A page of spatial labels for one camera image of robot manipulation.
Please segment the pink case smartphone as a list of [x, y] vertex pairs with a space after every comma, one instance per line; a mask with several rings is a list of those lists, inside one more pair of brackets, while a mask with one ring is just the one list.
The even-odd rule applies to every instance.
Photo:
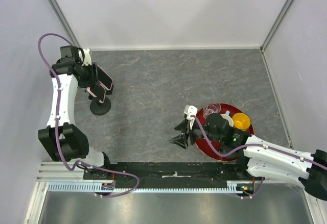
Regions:
[[113, 88], [113, 79], [99, 66], [97, 66], [97, 71], [98, 71], [98, 80], [100, 84], [107, 91], [111, 91]]
[[97, 100], [99, 103], [104, 103], [105, 96], [106, 96], [106, 90], [101, 85], [93, 85], [90, 87], [87, 87], [87, 92]]

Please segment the black folding phone stand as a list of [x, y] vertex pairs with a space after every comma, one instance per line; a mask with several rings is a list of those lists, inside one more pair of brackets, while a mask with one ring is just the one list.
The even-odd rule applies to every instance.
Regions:
[[111, 88], [110, 90], [106, 90], [106, 95], [111, 95], [113, 92], [113, 88]]

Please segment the black round base phone holder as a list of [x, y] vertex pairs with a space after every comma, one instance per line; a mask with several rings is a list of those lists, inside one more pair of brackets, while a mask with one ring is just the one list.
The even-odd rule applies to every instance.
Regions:
[[104, 102], [97, 101], [93, 96], [89, 95], [88, 98], [91, 100], [90, 111], [96, 116], [102, 116], [109, 112], [111, 109], [111, 102], [109, 98], [105, 97]]

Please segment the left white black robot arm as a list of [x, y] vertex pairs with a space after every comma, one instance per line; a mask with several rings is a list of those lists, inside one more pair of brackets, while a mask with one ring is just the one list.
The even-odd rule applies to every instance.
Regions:
[[61, 57], [52, 65], [52, 108], [38, 139], [54, 162], [73, 162], [74, 167], [89, 169], [101, 180], [108, 179], [112, 167], [104, 152], [90, 147], [87, 136], [75, 123], [75, 98], [84, 89], [90, 99], [90, 111], [96, 116], [109, 112], [108, 98], [113, 92], [113, 79], [91, 60], [91, 50], [77, 46], [62, 46]]

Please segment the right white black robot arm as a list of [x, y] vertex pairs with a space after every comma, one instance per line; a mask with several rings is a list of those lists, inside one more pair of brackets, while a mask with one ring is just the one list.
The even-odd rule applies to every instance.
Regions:
[[234, 174], [240, 180], [252, 176], [285, 181], [315, 198], [326, 200], [325, 151], [295, 151], [270, 143], [230, 126], [219, 113], [210, 114], [204, 125], [196, 115], [187, 114], [175, 130], [180, 133], [170, 139], [171, 144], [186, 149], [189, 142], [203, 139], [215, 155], [240, 160], [234, 167]]

